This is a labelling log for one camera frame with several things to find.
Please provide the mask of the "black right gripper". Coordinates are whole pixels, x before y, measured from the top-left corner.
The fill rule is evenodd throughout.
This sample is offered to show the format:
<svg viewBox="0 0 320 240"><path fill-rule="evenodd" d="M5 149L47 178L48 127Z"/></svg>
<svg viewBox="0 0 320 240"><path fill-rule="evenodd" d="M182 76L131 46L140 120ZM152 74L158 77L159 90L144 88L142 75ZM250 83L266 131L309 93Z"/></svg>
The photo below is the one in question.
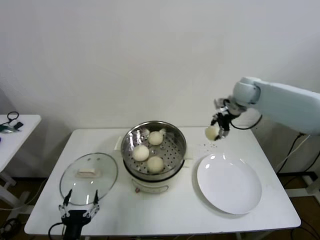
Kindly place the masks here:
<svg viewBox="0 0 320 240"><path fill-rule="evenodd" d="M216 129L216 136L214 138L215 141L224 139L228 136L230 130L230 115L223 115L221 112L216 113L210 122L211 126L218 125L219 127Z"/></svg>

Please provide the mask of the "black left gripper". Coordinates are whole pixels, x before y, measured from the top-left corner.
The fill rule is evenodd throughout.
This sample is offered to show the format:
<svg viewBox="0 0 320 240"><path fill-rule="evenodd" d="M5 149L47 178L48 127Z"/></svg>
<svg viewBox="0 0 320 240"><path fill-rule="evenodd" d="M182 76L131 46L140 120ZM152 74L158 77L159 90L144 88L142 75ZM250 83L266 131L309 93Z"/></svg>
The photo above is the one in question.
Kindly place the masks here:
<svg viewBox="0 0 320 240"><path fill-rule="evenodd" d="M98 190L95 191L93 205L89 210L70 210L68 208L72 189L68 192L63 203L58 206L62 223L65 225L64 240L79 240L82 228L91 222L100 210Z"/></svg>

